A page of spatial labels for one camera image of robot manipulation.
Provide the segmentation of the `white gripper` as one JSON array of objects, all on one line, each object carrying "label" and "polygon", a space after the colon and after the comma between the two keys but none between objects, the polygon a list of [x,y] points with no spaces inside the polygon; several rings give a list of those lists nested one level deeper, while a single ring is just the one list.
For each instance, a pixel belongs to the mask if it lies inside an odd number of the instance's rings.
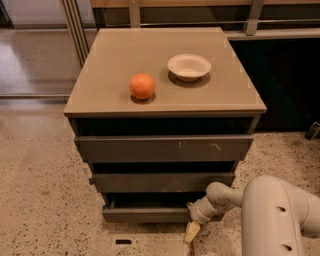
[{"label": "white gripper", "polygon": [[210,200],[207,196],[195,202],[189,202],[187,207],[193,221],[189,222],[186,227],[184,237],[186,243],[191,243],[197,236],[201,229],[200,224],[206,224],[210,222],[214,216],[224,214],[234,208],[229,201]]}]

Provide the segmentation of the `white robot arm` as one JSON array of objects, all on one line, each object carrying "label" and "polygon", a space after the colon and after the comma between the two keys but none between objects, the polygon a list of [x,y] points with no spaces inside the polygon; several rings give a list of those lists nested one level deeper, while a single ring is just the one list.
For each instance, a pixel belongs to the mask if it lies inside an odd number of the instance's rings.
[{"label": "white robot arm", "polygon": [[320,236],[320,198],[280,178],[259,176],[244,189],[222,183],[188,205],[191,221],[184,241],[201,226],[235,207],[241,209],[242,256],[305,256],[302,239]]}]

